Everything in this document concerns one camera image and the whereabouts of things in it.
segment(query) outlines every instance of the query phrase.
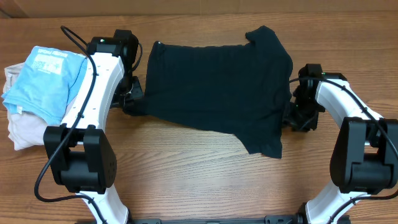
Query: black cloth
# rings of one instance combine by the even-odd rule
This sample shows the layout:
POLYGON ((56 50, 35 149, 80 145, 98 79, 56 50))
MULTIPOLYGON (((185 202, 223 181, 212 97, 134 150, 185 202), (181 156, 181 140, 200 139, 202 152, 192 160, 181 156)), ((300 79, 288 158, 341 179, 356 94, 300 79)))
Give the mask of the black cloth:
POLYGON ((281 158, 292 59, 265 26, 246 33, 246 38, 244 46, 222 47, 155 42, 145 97, 124 112, 234 134, 250 154, 281 158))

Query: wooden table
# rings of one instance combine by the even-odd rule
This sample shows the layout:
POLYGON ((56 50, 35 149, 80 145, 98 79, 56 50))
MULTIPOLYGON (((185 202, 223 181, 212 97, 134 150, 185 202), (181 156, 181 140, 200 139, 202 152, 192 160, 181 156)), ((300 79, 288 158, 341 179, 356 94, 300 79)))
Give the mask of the wooden table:
MULTIPOLYGON (((247 31, 273 29, 294 61, 341 72, 373 110, 398 118, 396 12, 272 13, 224 16, 133 16, 0 20, 0 67, 23 62, 35 45, 79 52, 59 29, 89 41, 132 30, 144 46, 136 75, 146 80, 154 41, 207 46, 245 44, 247 31)), ((4 74, 1 72, 1 83, 4 74)), ((14 151, 7 116, 0 112, 0 223, 73 223, 93 217, 80 200, 43 203, 34 182, 47 160, 44 147, 14 151)), ((338 127, 328 113, 309 133, 283 132, 283 159, 249 155, 232 135, 199 131, 153 117, 110 111, 107 137, 118 158, 116 188, 134 218, 234 218, 295 213, 328 183, 338 127)), ((68 194, 47 173, 46 197, 68 194)), ((361 202, 353 223, 398 223, 398 200, 361 202)))

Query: wood grain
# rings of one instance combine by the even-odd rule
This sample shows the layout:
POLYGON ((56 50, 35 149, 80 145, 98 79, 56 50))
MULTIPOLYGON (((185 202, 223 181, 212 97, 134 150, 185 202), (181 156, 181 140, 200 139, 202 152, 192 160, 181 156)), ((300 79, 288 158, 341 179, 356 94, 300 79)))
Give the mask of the wood grain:
MULTIPOLYGON (((0 67, 23 62, 35 45, 78 49, 59 29, 85 40, 130 29, 144 46, 136 71, 145 84, 156 40, 207 46, 245 44, 244 33, 266 25, 294 61, 292 78, 306 63, 342 72, 373 110, 398 117, 398 13, 272 13, 223 16, 134 16, 6 19, 0 22, 0 67)), ((4 74, 0 83, 4 83, 4 74)), ((92 216, 79 200, 42 203, 33 186, 47 160, 42 146, 14 151, 0 109, 0 223, 73 223, 92 216)), ((327 184, 338 127, 328 113, 309 133, 283 131, 283 159, 249 155, 232 135, 199 131, 153 117, 111 110, 107 137, 118 158, 116 188, 134 218, 233 218, 294 213, 327 184)), ((46 197, 66 195, 47 174, 46 197)), ((398 223, 398 200, 361 202, 353 223, 398 223)))

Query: folded black fabric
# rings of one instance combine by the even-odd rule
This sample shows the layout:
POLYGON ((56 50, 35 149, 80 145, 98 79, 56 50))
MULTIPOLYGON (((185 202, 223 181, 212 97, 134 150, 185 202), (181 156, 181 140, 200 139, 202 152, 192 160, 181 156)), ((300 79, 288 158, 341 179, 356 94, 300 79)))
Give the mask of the folded black fabric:
POLYGON ((155 42, 145 97, 124 112, 234 134, 250 154, 281 158, 292 59, 265 26, 246 38, 244 46, 222 47, 155 42))

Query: black t-shirt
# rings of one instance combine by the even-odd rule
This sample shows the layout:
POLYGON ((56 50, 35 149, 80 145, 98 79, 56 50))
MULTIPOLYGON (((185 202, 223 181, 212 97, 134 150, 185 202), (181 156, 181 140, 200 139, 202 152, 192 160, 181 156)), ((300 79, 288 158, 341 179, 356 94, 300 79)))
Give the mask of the black t-shirt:
POLYGON ((124 111, 234 134, 250 154, 281 158, 292 59, 265 26, 246 38, 246 45, 222 47, 155 42, 145 97, 124 111))

